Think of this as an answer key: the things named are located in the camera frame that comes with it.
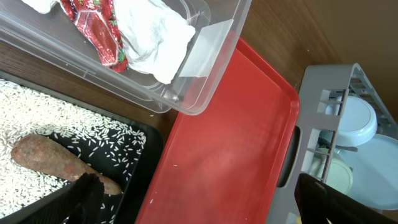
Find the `white tissue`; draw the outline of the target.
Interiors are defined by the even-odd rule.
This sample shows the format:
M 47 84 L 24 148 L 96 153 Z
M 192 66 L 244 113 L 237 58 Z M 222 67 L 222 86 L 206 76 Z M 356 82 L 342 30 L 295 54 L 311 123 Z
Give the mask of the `white tissue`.
M 114 10 L 129 68 L 171 83 L 195 28 L 161 0 L 115 0 Z
M 58 3 L 58 0 L 22 0 L 22 2 L 38 13 L 47 14 Z

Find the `red strawberry cake wrapper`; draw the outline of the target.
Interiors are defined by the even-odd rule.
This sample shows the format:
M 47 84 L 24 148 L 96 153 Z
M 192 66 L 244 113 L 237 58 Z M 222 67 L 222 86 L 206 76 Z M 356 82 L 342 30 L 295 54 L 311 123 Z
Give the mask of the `red strawberry cake wrapper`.
M 113 0 L 61 0 L 76 28 L 94 45 L 102 65 L 123 72 L 128 60 L 123 49 Z

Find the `brown carrot-shaped food scrap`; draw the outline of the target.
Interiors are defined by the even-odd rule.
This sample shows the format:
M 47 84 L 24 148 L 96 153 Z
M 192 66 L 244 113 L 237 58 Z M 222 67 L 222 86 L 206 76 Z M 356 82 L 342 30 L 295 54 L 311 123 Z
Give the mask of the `brown carrot-shaped food scrap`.
M 96 174 L 104 184 L 104 192 L 119 195 L 122 189 L 110 178 L 95 171 L 59 143 L 38 134 L 29 134 L 15 143 L 12 159 L 22 167 L 53 175 L 71 182 L 84 173 Z

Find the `rice and food leftovers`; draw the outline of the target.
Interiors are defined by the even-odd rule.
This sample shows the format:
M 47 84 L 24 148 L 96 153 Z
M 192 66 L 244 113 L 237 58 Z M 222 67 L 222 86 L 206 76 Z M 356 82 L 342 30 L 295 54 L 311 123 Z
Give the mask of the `rice and food leftovers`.
M 122 189 L 132 179 L 147 141 L 146 133 L 133 125 L 1 80 L 1 217 L 69 183 L 14 162 L 12 148 L 29 134 L 61 144 Z

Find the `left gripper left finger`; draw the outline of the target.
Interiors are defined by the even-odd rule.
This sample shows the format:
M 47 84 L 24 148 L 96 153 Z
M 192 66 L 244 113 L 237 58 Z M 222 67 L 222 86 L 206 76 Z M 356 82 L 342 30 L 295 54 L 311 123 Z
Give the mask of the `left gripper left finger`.
M 84 173 L 68 186 L 1 219 L 1 224 L 96 223 L 104 184 L 95 174 Z

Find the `light green bowl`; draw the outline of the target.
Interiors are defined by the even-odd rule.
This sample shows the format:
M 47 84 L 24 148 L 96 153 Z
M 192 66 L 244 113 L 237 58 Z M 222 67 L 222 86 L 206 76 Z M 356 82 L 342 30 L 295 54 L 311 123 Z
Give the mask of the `light green bowl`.
M 312 164 L 309 168 L 309 174 L 321 177 L 325 168 L 325 162 L 328 156 L 326 153 L 328 148 L 318 148 L 314 154 Z M 332 160 L 326 178 L 326 184 L 335 190 L 347 194 L 353 185 L 353 172 L 344 160 L 337 154 L 333 153 Z

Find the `light blue plate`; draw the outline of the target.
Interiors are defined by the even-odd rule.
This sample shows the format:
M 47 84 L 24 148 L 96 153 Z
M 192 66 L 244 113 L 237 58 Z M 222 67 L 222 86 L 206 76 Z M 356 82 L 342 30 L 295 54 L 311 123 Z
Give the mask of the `light blue plate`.
M 353 184 L 347 195 L 378 210 L 397 209 L 397 140 L 375 134 L 358 151 L 338 151 L 353 170 Z

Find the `small light blue bowl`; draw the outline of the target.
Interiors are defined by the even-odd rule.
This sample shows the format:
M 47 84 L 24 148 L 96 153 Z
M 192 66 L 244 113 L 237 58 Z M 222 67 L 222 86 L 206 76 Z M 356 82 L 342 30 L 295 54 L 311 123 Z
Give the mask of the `small light blue bowl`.
M 348 96 L 342 112 L 337 146 L 356 147 L 368 142 L 377 131 L 377 116 L 374 108 L 355 96 Z

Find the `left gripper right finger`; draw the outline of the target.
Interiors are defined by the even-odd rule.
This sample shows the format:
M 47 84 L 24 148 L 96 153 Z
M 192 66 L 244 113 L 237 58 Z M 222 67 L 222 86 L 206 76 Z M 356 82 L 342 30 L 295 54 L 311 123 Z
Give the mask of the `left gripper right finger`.
M 305 173 L 298 176 L 294 197 L 302 224 L 397 224 Z

